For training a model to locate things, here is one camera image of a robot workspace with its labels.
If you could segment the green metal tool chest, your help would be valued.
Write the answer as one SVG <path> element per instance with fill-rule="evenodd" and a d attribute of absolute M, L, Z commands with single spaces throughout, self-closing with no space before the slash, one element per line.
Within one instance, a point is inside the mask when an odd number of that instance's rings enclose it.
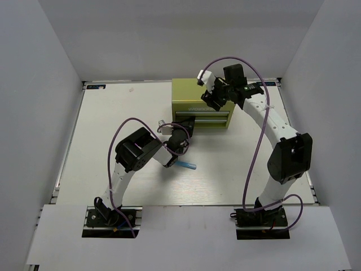
<path fill-rule="evenodd" d="M 195 118 L 197 128 L 220 128 L 227 129 L 232 114 L 234 103 L 228 101 L 219 110 L 206 105 L 201 99 L 206 88 L 197 85 L 195 78 L 174 78 L 171 81 L 171 109 L 174 122 Z"/>

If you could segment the blue utility knife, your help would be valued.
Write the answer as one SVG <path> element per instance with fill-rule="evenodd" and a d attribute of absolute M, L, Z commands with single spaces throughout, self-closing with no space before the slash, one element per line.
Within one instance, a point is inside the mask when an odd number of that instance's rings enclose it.
<path fill-rule="evenodd" d="M 192 170 L 196 170 L 196 168 L 197 168 L 196 164 L 188 163 L 188 162 L 185 162 L 185 161 L 176 161 L 174 163 L 174 165 L 179 166 L 179 167 L 183 167 L 183 168 L 192 169 Z"/>

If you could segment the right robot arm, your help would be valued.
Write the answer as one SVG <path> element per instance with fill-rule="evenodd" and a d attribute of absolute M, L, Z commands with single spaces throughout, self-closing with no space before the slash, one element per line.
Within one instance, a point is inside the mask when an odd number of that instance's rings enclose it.
<path fill-rule="evenodd" d="M 201 70 L 198 85 L 206 87 L 201 99 L 207 106 L 219 111 L 226 102 L 238 105 L 261 128 L 273 151 L 267 162 L 269 179 L 256 199 L 254 216 L 261 225 L 268 225 L 275 218 L 275 211 L 295 181 L 309 170 L 312 138 L 301 134 L 286 124 L 270 105 L 264 88 L 248 84 L 243 66 L 235 64 L 224 69 L 224 78 L 215 77 L 210 71 Z"/>

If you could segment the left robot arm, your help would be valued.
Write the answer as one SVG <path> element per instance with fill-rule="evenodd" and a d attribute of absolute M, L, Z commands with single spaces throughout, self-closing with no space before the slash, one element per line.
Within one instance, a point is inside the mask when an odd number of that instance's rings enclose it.
<path fill-rule="evenodd" d="M 94 199 L 96 215 L 107 226 L 128 220 L 120 211 L 125 191 L 135 172 L 141 170 L 151 159 L 156 160 L 165 168 L 176 164 L 179 157 L 188 151 L 195 126 L 194 116 L 168 124 L 161 120 L 157 131 L 162 135 L 170 136 L 163 142 L 143 121 L 137 118 L 129 118 L 121 126 L 131 120 L 138 121 L 143 126 L 114 146 L 120 132 L 117 130 L 108 150 L 108 188 L 102 196 Z"/>

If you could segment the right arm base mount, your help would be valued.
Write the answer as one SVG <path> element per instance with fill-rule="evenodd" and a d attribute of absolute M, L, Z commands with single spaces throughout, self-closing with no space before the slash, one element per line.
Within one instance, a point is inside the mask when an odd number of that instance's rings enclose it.
<path fill-rule="evenodd" d="M 230 218 L 235 220 L 237 240 L 289 239 L 288 220 L 284 208 L 259 212 L 234 209 Z"/>

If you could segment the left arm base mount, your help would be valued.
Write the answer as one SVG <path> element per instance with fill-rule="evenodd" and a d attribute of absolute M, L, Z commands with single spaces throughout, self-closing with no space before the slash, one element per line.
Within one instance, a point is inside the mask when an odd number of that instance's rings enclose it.
<path fill-rule="evenodd" d="M 121 208 L 123 214 L 129 220 L 133 232 L 137 237 L 142 222 L 142 207 Z M 109 221 L 94 208 L 88 207 L 85 215 L 83 238 L 108 238 L 108 239 L 133 239 L 133 234 L 126 220 L 118 213 L 112 213 Z"/>

